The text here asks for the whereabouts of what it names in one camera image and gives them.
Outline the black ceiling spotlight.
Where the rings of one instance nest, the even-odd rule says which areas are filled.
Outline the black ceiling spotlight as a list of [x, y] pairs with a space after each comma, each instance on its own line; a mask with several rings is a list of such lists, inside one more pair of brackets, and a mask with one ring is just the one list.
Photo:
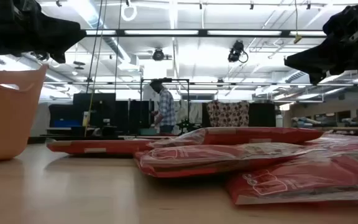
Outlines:
[[152, 59], [154, 61], [162, 61], [164, 58], [165, 58], [165, 54], [162, 49], [157, 48], [154, 50], [154, 52], [152, 54]]

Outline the blue box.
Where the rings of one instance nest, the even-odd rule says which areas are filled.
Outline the blue box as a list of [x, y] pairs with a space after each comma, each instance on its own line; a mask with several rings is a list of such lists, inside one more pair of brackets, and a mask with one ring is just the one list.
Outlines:
[[75, 125], [75, 122], [72, 120], [55, 120], [53, 122], [54, 128], [70, 128]]

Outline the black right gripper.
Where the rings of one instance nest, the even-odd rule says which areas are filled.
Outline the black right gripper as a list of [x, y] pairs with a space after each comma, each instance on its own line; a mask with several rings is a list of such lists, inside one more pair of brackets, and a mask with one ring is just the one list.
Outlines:
[[323, 26], [325, 40], [308, 50], [288, 56], [284, 64], [309, 72], [310, 82], [319, 83], [345, 70], [358, 71], [358, 5], [346, 6]]

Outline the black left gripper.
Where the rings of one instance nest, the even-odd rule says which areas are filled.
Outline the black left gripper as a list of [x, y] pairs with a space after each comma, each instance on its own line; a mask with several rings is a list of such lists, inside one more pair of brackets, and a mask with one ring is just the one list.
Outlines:
[[11, 53], [4, 38], [31, 32], [41, 13], [39, 54], [58, 63], [65, 63], [65, 51], [86, 37], [86, 31], [75, 21], [46, 15], [36, 0], [0, 0], [0, 53]]

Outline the long horizontal ceiling rail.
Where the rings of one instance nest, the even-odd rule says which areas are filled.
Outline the long horizontal ceiling rail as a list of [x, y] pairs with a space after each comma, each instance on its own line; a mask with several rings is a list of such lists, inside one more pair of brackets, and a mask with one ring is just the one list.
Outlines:
[[[44, 82], [45, 85], [87, 85], [87, 82]], [[168, 82], [169, 85], [199, 85], [199, 86], [338, 86], [350, 87], [358, 86], [358, 83], [255, 83], [255, 82], [230, 82], [230, 83], [213, 83], [213, 82], [186, 82], [179, 80]], [[143, 85], [143, 82], [96, 82], [95, 85]]]

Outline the floral patterned cloth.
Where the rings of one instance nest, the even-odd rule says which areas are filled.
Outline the floral patterned cloth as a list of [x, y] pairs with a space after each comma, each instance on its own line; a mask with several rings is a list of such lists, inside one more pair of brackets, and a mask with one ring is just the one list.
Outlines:
[[248, 127], [249, 102], [224, 103], [211, 101], [206, 105], [212, 127]]

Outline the red popcorn bag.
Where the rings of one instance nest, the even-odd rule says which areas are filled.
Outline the red popcorn bag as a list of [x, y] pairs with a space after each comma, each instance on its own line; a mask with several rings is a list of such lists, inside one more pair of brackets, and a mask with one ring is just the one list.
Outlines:
[[356, 152], [358, 151], [358, 136], [324, 134], [318, 139], [304, 142], [301, 145], [325, 149], [329, 152]]
[[92, 154], [105, 153], [117, 155], [133, 155], [138, 151], [150, 150], [149, 144], [153, 140], [73, 140], [73, 141], [49, 141], [46, 146], [52, 152], [64, 152], [67, 154]]
[[226, 188], [236, 205], [358, 203], [358, 152], [303, 157], [237, 174]]
[[160, 139], [148, 144], [151, 148], [190, 145], [238, 145], [260, 142], [301, 144], [318, 139], [321, 131], [305, 128], [277, 127], [221, 127], [201, 128], [171, 139]]
[[240, 145], [192, 145], [157, 148], [135, 154], [138, 168], [160, 178], [209, 175], [252, 170], [286, 162], [312, 148], [282, 142]]

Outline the white hanging loop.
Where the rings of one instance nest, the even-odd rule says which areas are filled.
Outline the white hanging loop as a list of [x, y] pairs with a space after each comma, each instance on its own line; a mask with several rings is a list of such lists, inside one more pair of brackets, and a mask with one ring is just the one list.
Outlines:
[[137, 17], [137, 6], [132, 3], [132, 0], [125, 0], [121, 4], [121, 19], [124, 21], [133, 21]]

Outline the orange plastic basket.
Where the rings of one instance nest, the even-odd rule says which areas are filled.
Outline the orange plastic basket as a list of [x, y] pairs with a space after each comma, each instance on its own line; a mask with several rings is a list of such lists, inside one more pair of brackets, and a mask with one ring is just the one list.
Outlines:
[[47, 69], [0, 71], [0, 161], [25, 149]]

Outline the black square panel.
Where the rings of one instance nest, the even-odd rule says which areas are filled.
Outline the black square panel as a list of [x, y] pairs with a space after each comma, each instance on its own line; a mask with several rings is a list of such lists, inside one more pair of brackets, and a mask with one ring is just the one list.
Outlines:
[[249, 127], [276, 127], [275, 105], [251, 103], [249, 105]]

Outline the person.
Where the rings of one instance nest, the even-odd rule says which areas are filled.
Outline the person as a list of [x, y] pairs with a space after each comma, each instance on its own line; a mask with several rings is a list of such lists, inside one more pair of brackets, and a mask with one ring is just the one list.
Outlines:
[[158, 110], [152, 113], [155, 117], [153, 126], [159, 127], [160, 134], [171, 134], [176, 125], [173, 96], [158, 80], [152, 81], [150, 86], [159, 94]]

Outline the black overhead light bar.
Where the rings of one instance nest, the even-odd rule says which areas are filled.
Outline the black overhead light bar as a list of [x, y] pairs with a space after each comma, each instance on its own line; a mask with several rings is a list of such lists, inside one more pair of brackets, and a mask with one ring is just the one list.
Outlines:
[[85, 29], [87, 37], [245, 37], [292, 38], [297, 34], [304, 38], [323, 38], [321, 30], [272, 30], [272, 29]]

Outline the large black monitor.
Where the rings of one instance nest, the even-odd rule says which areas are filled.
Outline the large black monitor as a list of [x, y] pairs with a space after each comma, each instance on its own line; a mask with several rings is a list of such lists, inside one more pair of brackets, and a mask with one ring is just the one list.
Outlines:
[[91, 126], [100, 128], [114, 124], [115, 93], [77, 93], [73, 96], [73, 106], [81, 117], [84, 112], [90, 112]]

